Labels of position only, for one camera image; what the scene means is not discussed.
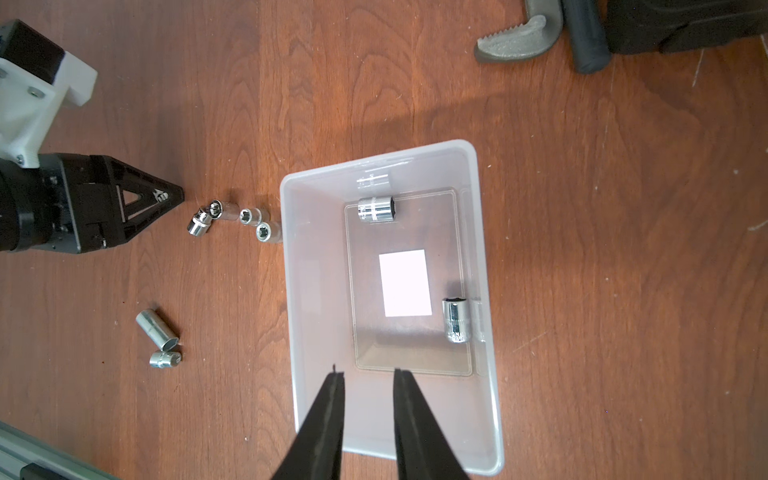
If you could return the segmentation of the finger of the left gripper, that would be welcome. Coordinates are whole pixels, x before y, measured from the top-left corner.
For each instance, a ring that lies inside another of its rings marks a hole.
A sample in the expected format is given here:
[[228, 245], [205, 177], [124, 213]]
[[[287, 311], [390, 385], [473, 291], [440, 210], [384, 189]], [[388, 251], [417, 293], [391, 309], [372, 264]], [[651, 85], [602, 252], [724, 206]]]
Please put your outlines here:
[[110, 159], [110, 245], [127, 243], [184, 201], [181, 186]]

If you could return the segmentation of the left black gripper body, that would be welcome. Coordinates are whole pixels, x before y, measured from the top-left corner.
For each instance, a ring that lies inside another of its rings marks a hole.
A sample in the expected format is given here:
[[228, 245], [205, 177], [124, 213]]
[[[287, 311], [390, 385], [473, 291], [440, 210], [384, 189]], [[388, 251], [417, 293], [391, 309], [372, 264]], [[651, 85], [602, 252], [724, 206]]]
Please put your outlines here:
[[1, 250], [82, 254], [120, 244], [120, 196], [103, 156], [45, 154], [38, 168], [1, 162]]

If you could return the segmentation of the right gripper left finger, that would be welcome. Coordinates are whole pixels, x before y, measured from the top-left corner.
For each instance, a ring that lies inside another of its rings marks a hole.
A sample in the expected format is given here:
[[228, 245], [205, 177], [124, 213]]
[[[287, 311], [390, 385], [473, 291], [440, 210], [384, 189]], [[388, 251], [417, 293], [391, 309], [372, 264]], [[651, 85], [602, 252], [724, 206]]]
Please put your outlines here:
[[345, 415], [343, 372], [329, 373], [272, 479], [339, 479]]

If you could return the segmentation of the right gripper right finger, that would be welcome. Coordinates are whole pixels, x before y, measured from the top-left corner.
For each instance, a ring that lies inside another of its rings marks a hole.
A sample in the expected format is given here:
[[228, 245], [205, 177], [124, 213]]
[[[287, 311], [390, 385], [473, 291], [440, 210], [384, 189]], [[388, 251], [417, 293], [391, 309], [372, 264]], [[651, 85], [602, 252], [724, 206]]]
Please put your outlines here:
[[414, 375], [396, 369], [393, 413], [399, 479], [468, 479]]

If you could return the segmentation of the translucent plastic storage box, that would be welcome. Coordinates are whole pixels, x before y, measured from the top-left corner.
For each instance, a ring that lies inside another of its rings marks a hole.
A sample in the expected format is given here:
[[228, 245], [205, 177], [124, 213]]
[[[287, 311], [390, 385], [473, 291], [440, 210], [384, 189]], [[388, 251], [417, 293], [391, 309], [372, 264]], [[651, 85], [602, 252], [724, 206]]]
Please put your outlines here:
[[286, 176], [293, 408], [345, 377], [343, 448], [393, 458], [393, 376], [414, 375], [465, 471], [504, 465], [478, 158], [451, 140]]

